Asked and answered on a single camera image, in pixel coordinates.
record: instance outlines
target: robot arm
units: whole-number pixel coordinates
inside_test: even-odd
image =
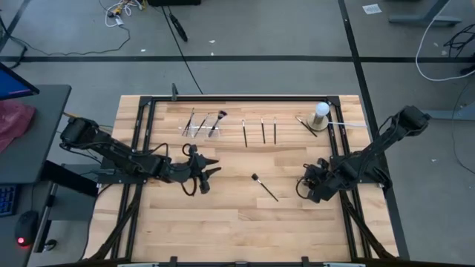
[[[183,151],[186,146],[189,147],[189,153],[186,154],[189,160],[184,163],[172,164],[168,155],[152,154],[157,148],[152,151],[137,153],[127,145],[112,138],[109,133],[101,131],[95,121],[84,118],[70,117],[68,125],[60,137],[62,140],[60,146],[63,149],[75,148],[96,151],[106,159],[111,160],[118,169],[132,177],[140,179],[153,177],[163,182],[179,182],[182,184],[188,179],[196,181],[198,178],[202,194],[209,191],[208,178],[221,169],[214,168],[203,172],[207,165],[215,164],[218,161],[207,159],[198,154],[196,145],[185,144],[183,146]]]
[[[377,156],[406,136],[418,136],[428,126],[430,117],[414,106],[407,106],[390,119],[390,127],[363,151],[333,156],[330,163],[320,158],[317,161],[319,167],[305,165],[301,181],[309,188],[307,198],[316,203],[328,201],[338,191],[356,187],[358,181],[365,177],[385,184],[386,189],[390,188],[390,178],[376,167]]]

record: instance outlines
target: wooden tabletop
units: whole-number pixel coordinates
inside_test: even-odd
[[[140,96],[122,96],[113,137],[130,145]],[[358,96],[340,96],[345,122],[364,124]],[[183,162],[181,147],[190,142],[208,158],[219,159],[223,169],[209,180],[211,190],[187,197],[180,184],[149,179],[140,203],[133,261],[168,262],[298,262],[348,261],[350,255],[338,197],[315,204],[295,193],[304,163],[331,154],[327,131],[315,138],[294,118],[315,110],[315,102],[159,102],[154,115],[150,148],[167,142],[174,162]],[[207,113],[214,119],[218,110],[229,115],[220,123],[219,136],[193,139],[181,136],[180,128],[194,108],[199,125]],[[263,144],[261,117],[265,123]],[[273,143],[273,119],[277,119],[277,144]],[[243,139],[241,120],[246,120],[249,147]],[[351,151],[369,144],[366,128],[347,128]],[[341,140],[337,138],[342,153]],[[259,175],[276,202],[251,175]],[[186,187],[191,190],[192,183]],[[376,184],[358,186],[364,218],[375,236],[391,253],[397,254],[389,214],[382,190]],[[85,257],[91,256],[115,226],[122,185],[111,186],[96,202]],[[353,223],[359,255],[359,232]],[[128,227],[121,251],[125,250]]]

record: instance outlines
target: monitor screen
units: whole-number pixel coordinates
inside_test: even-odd
[[[38,93],[38,89],[0,63],[0,100]]]

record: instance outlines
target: white paper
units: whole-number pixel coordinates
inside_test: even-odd
[[[364,12],[366,12],[367,15],[371,14],[376,14],[376,13],[381,13],[381,9],[379,8],[378,4],[370,4],[367,6],[363,6]]]

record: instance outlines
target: white ball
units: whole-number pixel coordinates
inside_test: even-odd
[[[330,106],[325,102],[318,103],[315,112],[317,116],[326,116],[330,112]]]

